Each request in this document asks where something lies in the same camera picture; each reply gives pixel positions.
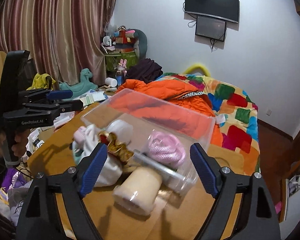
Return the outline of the pink round desktop vacuum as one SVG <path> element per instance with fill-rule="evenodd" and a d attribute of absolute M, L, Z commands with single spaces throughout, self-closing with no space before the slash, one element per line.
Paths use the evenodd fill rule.
<path fill-rule="evenodd" d="M 86 127 L 81 126 L 78 128 L 78 130 L 74 133 L 73 139 L 75 142 L 78 144 L 83 144 L 85 142 L 85 132 L 86 132 Z"/>

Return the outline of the red gold gift pouch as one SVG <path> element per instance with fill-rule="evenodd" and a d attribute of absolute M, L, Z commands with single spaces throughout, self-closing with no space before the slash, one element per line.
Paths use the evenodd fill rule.
<path fill-rule="evenodd" d="M 126 165 L 133 157 L 134 153 L 127 148 L 124 142 L 118 140 L 115 133 L 100 131 L 97 136 L 100 142 L 107 146 L 108 153 L 117 158 L 122 164 Z"/>

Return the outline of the white drawstring cloth pouch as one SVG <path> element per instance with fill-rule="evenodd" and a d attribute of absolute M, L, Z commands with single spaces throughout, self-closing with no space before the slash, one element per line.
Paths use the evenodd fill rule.
<path fill-rule="evenodd" d="M 122 165 L 110 156 L 107 146 L 100 142 L 100 131 L 95 125 L 86 127 L 85 142 L 72 142 L 72 156 L 79 171 L 82 172 L 81 192 L 87 194 L 95 187 L 114 185 L 122 175 Z"/>

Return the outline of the clear plastic storage bin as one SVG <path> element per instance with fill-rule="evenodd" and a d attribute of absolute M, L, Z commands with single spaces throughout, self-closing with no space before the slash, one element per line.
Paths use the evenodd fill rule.
<path fill-rule="evenodd" d="M 129 164 L 152 167 L 162 175 L 163 184 L 181 196 L 185 196 L 198 180 L 190 160 L 190 147 L 198 142 L 207 150 L 215 125 L 213 117 L 131 89 L 118 92 L 85 113 L 81 120 L 86 126 L 93 124 L 100 130 L 107 129 L 115 120 L 122 120 L 125 127 L 115 134 L 118 139 L 129 139 L 127 147 L 135 152 Z M 179 168 L 169 168 L 146 155 L 154 132 L 178 138 L 186 155 Z"/>

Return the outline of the beige jar with lid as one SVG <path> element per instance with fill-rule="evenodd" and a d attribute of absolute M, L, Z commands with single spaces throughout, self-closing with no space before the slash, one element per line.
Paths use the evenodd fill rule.
<path fill-rule="evenodd" d="M 126 210 L 149 216 L 162 184 L 162 176 L 149 167 L 136 168 L 113 190 L 114 201 Z"/>

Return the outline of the teal rocking horse toy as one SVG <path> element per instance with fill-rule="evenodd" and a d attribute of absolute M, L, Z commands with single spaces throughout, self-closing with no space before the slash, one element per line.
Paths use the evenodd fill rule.
<path fill-rule="evenodd" d="M 60 82 L 60 90 L 70 90 L 72 91 L 72 98 L 83 95 L 89 90 L 96 90 L 98 86 L 90 81 L 93 77 L 92 72 L 88 68 L 84 68 L 80 72 L 80 82 L 75 85 L 69 85 L 66 82 Z"/>

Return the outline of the stack of papers and books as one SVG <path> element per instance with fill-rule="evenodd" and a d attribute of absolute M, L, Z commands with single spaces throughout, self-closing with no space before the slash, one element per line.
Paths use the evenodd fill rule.
<path fill-rule="evenodd" d="M 86 93 L 74 98 L 74 100 L 81 100 L 83 102 L 83 107 L 89 106 L 95 102 L 102 102 L 107 100 L 108 96 L 104 91 L 89 90 Z"/>

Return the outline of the wooden shelf unit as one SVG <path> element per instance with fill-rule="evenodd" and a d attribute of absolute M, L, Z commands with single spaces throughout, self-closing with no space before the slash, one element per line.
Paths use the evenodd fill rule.
<path fill-rule="evenodd" d="M 281 211 L 279 212 L 279 222 L 287 218 L 288 198 L 300 190 L 300 160 L 293 163 L 291 169 L 281 180 Z"/>

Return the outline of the green storage box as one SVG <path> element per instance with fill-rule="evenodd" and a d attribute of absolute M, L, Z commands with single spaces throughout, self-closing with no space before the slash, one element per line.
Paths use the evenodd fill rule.
<path fill-rule="evenodd" d="M 106 71 L 116 72 L 117 66 L 122 62 L 126 63 L 127 69 L 136 65 L 139 61 L 136 53 L 130 51 L 127 53 L 111 53 L 104 56 L 106 63 Z"/>

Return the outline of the colourful patchwork blanket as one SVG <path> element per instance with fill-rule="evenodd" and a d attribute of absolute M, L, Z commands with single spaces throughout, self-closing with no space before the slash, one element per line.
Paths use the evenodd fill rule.
<path fill-rule="evenodd" d="M 245 174 L 260 171 L 258 107 L 243 89 L 212 77 L 191 74 L 165 73 L 158 80 L 180 80 L 202 91 L 218 116 L 222 147 L 243 156 Z"/>

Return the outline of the pink striped curtain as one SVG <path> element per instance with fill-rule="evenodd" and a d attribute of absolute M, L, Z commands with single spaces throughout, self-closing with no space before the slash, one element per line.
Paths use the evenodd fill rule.
<path fill-rule="evenodd" d="M 116 0 L 0 0 L 0 50 L 28 50 L 38 73 L 75 85 L 106 78 L 101 37 Z"/>

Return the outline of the dark purple garment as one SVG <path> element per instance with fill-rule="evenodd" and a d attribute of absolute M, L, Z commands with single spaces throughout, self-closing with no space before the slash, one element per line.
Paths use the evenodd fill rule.
<path fill-rule="evenodd" d="M 143 59 L 138 64 L 129 68 L 125 75 L 125 80 L 132 79 L 150 83 L 162 76 L 162 74 L 162 67 L 154 60 Z"/>

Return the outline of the orange down jacket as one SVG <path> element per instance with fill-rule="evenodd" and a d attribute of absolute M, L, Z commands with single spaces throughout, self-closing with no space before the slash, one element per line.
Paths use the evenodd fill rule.
<path fill-rule="evenodd" d="M 208 118 L 216 115 L 203 91 L 181 80 L 158 80 L 148 84 L 128 79 L 110 99 L 118 111 L 160 122 L 195 139 L 200 138 Z"/>

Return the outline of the yellow curved cushion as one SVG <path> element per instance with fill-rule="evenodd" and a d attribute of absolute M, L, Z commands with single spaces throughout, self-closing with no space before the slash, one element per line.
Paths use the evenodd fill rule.
<path fill-rule="evenodd" d="M 209 70 L 201 63 L 194 63 L 189 66 L 184 72 L 184 74 L 195 74 L 200 73 L 204 76 L 211 77 Z"/>

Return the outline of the black wall television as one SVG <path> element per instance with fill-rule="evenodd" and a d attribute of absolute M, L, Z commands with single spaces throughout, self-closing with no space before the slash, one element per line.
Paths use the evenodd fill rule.
<path fill-rule="evenodd" d="M 239 24 L 239 0 L 185 0 L 184 10 Z"/>

